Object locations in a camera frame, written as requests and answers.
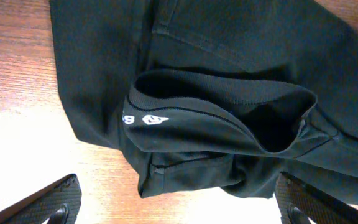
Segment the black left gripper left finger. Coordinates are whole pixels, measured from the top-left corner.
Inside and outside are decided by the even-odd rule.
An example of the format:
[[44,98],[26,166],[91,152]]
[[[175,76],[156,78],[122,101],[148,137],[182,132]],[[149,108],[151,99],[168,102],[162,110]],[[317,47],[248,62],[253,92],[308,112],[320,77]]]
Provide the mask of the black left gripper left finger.
[[0,224],[75,224],[81,207],[76,174],[68,174],[0,211]]

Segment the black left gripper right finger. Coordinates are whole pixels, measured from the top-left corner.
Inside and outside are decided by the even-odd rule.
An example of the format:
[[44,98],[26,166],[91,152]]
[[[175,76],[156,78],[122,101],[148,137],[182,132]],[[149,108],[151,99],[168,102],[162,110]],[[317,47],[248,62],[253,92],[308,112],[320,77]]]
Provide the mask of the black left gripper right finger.
[[286,173],[279,174],[275,198],[282,224],[358,224],[358,210]]

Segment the black t-shirt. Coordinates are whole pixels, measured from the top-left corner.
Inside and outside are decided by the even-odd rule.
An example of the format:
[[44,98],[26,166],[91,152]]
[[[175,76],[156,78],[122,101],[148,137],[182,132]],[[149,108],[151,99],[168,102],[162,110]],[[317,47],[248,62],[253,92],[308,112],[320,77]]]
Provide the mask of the black t-shirt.
[[143,198],[270,198],[287,172],[358,205],[358,33],[315,1],[50,2],[75,136]]

